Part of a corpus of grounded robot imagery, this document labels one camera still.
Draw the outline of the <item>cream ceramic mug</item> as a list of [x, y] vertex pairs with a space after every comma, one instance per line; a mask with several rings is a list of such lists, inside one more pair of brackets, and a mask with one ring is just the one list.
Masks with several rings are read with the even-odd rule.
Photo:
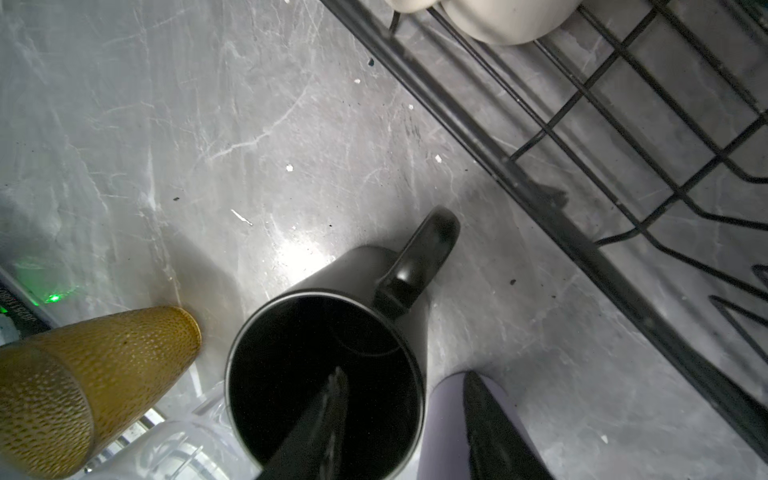
[[428, 9], [439, 0], [385, 0], [385, 2], [398, 13], [411, 14]]

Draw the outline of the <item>black mug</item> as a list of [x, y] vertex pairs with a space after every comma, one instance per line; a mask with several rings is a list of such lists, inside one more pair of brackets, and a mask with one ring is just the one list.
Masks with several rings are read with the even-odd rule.
[[391, 479], [420, 439], [426, 410], [424, 292], [460, 235], [434, 208], [400, 252], [352, 249], [257, 310], [225, 370], [233, 429], [266, 467], [328, 378], [345, 374], [345, 427], [334, 464], [342, 479]]

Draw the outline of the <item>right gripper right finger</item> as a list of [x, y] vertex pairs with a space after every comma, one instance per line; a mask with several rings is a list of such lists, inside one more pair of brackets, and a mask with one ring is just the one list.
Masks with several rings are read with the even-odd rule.
[[553, 479], [480, 375], [463, 380], [471, 479]]

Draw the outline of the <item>red and white mug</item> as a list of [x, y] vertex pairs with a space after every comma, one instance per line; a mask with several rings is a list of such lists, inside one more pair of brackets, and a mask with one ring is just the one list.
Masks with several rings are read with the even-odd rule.
[[576, 0], [442, 1], [451, 22], [475, 40], [520, 45], [562, 25], [581, 4]]

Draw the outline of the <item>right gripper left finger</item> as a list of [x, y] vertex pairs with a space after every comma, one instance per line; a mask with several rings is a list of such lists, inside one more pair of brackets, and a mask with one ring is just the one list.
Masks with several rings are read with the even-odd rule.
[[336, 367], [258, 479], [338, 479], [348, 404], [348, 377]]

